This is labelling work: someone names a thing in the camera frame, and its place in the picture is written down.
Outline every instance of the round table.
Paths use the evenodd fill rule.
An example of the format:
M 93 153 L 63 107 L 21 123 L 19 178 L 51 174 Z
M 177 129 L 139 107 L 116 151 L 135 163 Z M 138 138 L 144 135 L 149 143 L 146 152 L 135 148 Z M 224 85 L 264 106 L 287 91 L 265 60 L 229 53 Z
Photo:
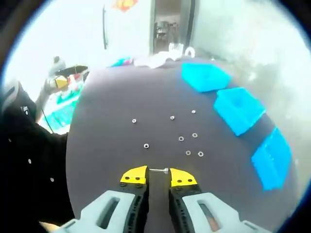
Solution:
M 181 78 L 181 62 L 157 69 L 123 66 L 91 72 L 67 143 L 67 183 L 76 218 L 106 190 L 117 188 L 124 172 L 148 165 L 189 172 L 204 192 L 235 208 L 240 220 L 275 230 L 296 205 L 295 167 L 291 163 L 281 190 L 264 192 L 251 156 L 275 127 L 273 122 L 264 114 L 236 137 L 214 111 L 216 97 L 216 91 L 198 93 L 189 86 Z M 167 179 L 151 173 L 146 233 L 174 232 Z

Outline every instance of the cable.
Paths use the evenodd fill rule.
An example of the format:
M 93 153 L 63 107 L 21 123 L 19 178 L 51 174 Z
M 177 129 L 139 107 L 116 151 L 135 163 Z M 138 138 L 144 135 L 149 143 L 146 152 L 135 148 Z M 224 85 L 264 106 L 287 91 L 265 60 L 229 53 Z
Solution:
M 48 126 L 49 126 L 50 130 L 52 131 L 52 133 L 54 133 L 54 131 L 52 130 L 52 127 L 50 126 L 50 124 L 49 124 L 49 122 L 48 122 L 48 120 L 47 120 L 47 117 L 46 117 L 45 114 L 44 114 L 43 108 L 41 108 L 41 110 L 42 110 L 42 113 L 43 113 L 43 116 L 44 116 L 44 118 L 45 118 L 46 123 L 48 124 Z

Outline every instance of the metal bolt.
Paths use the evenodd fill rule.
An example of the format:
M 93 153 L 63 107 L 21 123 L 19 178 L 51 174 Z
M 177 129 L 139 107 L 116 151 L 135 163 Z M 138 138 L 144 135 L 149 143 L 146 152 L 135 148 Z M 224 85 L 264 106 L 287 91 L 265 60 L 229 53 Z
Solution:
M 164 174 L 168 174 L 169 173 L 169 169 L 168 167 L 164 168 L 164 169 L 149 169 L 149 171 L 154 171 L 154 172 L 163 172 Z

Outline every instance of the blue container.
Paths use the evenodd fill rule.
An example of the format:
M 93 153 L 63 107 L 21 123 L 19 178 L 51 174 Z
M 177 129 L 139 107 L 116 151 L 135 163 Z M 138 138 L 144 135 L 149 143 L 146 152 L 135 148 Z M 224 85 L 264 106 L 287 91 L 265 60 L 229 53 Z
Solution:
M 291 149 L 275 128 L 252 156 L 252 163 L 264 190 L 281 188 L 291 163 Z
M 214 109 L 236 136 L 250 129 L 266 112 L 264 106 L 242 87 L 218 91 Z
M 224 89 L 231 80 L 227 73 L 212 64 L 184 63 L 181 76 L 198 92 Z

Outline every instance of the orange sign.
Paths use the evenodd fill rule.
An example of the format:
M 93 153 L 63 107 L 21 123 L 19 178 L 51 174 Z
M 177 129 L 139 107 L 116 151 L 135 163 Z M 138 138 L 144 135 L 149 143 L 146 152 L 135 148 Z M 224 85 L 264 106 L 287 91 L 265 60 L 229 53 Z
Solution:
M 128 11 L 131 7 L 135 6 L 138 0 L 116 0 L 114 7 L 119 8 L 123 12 Z

